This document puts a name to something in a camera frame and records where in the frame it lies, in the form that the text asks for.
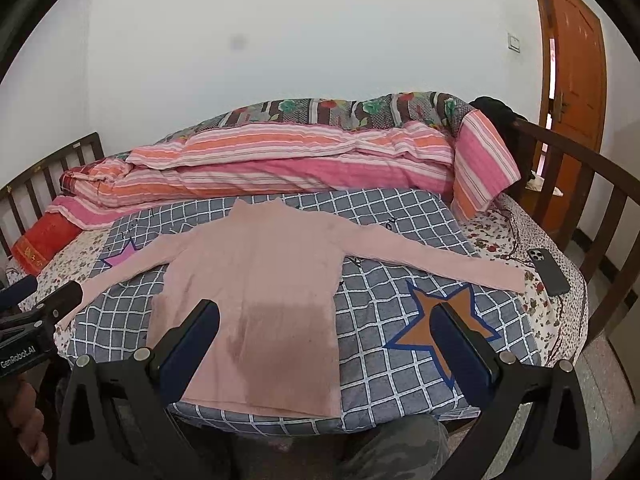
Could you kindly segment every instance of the orange star pattern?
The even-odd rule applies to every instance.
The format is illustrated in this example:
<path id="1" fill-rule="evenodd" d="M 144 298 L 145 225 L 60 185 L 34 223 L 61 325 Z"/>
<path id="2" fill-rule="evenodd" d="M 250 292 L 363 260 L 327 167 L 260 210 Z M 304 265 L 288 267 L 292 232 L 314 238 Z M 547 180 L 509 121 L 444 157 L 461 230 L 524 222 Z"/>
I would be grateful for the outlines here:
<path id="1" fill-rule="evenodd" d="M 433 307 L 447 301 L 471 330 L 481 333 L 489 341 L 497 339 L 499 335 L 476 314 L 476 302 L 471 284 L 457 288 L 446 298 L 427 294 L 411 282 L 408 284 L 409 292 L 418 306 L 418 316 L 413 318 L 385 347 L 397 350 L 429 351 L 436 368 L 451 387 L 454 382 L 451 370 L 431 336 L 429 320 Z"/>

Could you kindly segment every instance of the white wall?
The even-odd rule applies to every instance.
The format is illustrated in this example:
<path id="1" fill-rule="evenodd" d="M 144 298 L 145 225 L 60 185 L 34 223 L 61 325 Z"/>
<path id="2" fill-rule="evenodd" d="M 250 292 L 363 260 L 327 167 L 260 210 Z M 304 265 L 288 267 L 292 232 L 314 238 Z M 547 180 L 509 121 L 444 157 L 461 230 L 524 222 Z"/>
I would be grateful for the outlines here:
<path id="1" fill-rule="evenodd" d="M 58 0 L 0 84 L 0 186 L 90 133 L 86 52 L 91 0 Z"/>
<path id="2" fill-rule="evenodd" d="M 540 106 L 536 0 L 93 0 L 90 23 L 90 124 L 107 152 L 284 97 L 434 89 Z"/>
<path id="3" fill-rule="evenodd" d="M 594 0 L 583 0 L 600 19 L 607 58 L 607 111 L 600 153 L 640 178 L 640 60 Z M 609 202 L 611 186 L 597 177 L 579 227 L 593 239 Z M 607 256 L 621 268 L 640 226 L 640 206 L 628 201 Z M 640 290 L 640 280 L 636 290 Z"/>

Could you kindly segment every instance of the person's hand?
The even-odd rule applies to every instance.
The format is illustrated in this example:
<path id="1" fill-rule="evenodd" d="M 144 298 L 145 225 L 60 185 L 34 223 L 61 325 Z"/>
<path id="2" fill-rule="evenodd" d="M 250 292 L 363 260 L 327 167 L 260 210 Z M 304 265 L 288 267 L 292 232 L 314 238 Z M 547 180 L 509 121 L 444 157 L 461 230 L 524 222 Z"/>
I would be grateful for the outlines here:
<path id="1" fill-rule="evenodd" d="M 18 442 L 37 466 L 49 461 L 49 441 L 42 432 L 44 416 L 36 408 L 36 391 L 20 378 L 20 387 L 14 403 L 6 412 L 7 419 L 17 432 Z"/>

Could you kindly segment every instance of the sweater sleeve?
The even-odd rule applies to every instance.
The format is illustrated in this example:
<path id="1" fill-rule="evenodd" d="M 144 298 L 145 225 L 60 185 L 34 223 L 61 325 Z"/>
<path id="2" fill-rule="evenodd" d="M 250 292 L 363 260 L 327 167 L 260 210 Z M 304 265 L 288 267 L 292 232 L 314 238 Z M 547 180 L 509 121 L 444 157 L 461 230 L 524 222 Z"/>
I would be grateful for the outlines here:
<path id="1" fill-rule="evenodd" d="M 524 292 L 524 272 L 502 262 L 492 262 L 409 240 L 380 225 L 360 226 L 332 215 L 334 241 L 346 254 L 400 264 L 431 274 L 491 288 Z"/>
<path id="2" fill-rule="evenodd" d="M 64 330 L 69 326 L 78 312 L 116 283 L 126 282 L 141 272 L 171 263 L 182 252 L 193 231 L 160 235 L 122 263 L 86 280 L 82 284 L 82 303 L 60 320 L 60 328 Z"/>

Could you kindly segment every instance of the smartphone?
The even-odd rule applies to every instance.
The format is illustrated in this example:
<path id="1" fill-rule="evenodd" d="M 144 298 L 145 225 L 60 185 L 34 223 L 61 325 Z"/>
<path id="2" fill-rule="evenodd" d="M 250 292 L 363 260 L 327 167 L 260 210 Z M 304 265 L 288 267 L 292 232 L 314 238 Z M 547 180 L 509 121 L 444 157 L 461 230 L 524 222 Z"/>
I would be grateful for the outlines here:
<path id="1" fill-rule="evenodd" d="M 562 269 L 547 249 L 529 249 L 527 253 L 536 267 L 547 295 L 560 296 L 571 290 Z"/>

